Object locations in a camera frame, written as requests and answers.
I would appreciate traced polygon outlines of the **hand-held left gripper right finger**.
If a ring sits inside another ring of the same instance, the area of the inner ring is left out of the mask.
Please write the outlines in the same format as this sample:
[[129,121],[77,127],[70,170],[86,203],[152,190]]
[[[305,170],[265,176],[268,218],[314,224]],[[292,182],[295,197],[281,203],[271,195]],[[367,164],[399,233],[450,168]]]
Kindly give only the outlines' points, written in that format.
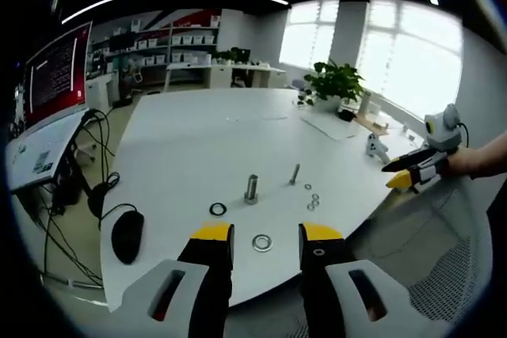
[[341,233],[299,224],[301,295],[310,337],[411,337],[408,291],[368,260],[357,260]]

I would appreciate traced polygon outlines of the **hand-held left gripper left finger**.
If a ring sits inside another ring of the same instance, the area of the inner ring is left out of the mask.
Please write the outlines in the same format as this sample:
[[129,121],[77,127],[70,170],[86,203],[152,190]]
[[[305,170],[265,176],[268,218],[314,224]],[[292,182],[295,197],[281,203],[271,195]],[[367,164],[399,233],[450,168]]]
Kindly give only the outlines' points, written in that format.
[[232,291],[234,226],[206,225],[179,257],[129,286],[120,305],[122,337],[222,337]]

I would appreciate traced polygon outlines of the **person's right hand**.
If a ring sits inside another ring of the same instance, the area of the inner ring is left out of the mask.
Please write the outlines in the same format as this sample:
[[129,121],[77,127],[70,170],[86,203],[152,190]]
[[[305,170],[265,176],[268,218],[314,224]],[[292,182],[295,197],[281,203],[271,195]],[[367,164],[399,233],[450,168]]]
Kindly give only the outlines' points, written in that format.
[[476,176],[478,169],[477,150],[460,147],[454,154],[447,157],[447,164],[441,170],[442,177]]

